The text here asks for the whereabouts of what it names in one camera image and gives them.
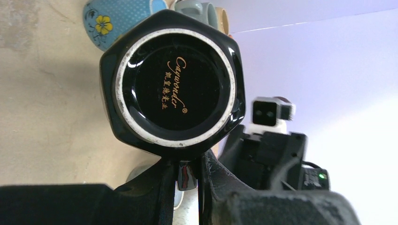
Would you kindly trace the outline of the tan brown round mug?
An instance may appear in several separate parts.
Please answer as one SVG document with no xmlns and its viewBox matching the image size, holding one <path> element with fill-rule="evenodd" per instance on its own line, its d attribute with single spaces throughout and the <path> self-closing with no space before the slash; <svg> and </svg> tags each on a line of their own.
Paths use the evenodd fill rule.
<svg viewBox="0 0 398 225">
<path fill-rule="evenodd" d="M 218 30 L 228 36 L 230 34 L 230 26 L 227 11 L 221 7 L 215 7 L 215 11 L 217 14 Z"/>
</svg>

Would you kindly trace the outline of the blue mug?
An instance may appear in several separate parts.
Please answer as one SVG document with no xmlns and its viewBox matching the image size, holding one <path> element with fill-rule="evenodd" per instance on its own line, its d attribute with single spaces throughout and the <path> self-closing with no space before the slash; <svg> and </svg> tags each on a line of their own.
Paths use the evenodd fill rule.
<svg viewBox="0 0 398 225">
<path fill-rule="evenodd" d="M 83 24 L 94 45 L 106 51 L 121 35 L 164 9 L 168 9 L 164 0 L 89 0 Z"/>
</svg>

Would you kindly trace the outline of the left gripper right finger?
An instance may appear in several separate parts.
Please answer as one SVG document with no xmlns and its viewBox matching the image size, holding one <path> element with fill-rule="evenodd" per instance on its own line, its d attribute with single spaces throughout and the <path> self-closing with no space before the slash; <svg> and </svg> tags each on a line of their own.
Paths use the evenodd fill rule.
<svg viewBox="0 0 398 225">
<path fill-rule="evenodd" d="M 247 186 L 211 150 L 200 160 L 201 225 L 359 225 L 351 204 L 325 190 L 267 191 Z"/>
</svg>

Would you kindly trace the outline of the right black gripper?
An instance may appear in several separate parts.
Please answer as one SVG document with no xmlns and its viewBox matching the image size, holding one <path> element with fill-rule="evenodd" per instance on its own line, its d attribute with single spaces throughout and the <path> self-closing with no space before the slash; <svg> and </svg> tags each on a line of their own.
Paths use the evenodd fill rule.
<svg viewBox="0 0 398 225">
<path fill-rule="evenodd" d="M 239 180 L 256 190 L 301 190 L 307 136 L 233 129 L 218 160 Z"/>
</svg>

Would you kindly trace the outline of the grey mug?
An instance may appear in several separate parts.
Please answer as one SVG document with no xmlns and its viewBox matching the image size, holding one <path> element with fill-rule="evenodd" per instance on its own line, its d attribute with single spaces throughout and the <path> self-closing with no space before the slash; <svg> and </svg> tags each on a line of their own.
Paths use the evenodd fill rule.
<svg viewBox="0 0 398 225">
<path fill-rule="evenodd" d="M 197 0 L 181 0 L 174 5 L 175 11 L 207 24 L 216 30 L 218 20 L 215 7 L 210 2 L 201 3 Z"/>
</svg>

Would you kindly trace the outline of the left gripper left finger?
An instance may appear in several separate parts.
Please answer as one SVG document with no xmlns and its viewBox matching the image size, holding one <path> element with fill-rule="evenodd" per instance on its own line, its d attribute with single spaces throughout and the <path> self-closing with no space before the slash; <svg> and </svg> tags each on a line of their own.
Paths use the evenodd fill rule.
<svg viewBox="0 0 398 225">
<path fill-rule="evenodd" d="M 104 184 L 0 188 L 3 225 L 170 225 L 175 166 L 156 164 L 111 189 Z"/>
</svg>

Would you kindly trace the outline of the black mug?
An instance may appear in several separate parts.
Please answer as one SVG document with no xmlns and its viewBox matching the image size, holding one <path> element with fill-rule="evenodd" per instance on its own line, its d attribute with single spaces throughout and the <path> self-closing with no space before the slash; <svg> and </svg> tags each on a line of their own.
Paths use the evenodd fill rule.
<svg viewBox="0 0 398 225">
<path fill-rule="evenodd" d="M 177 164 L 178 188 L 196 187 L 193 164 L 245 116 L 238 44 L 172 10 L 146 18 L 100 58 L 115 137 Z"/>
</svg>

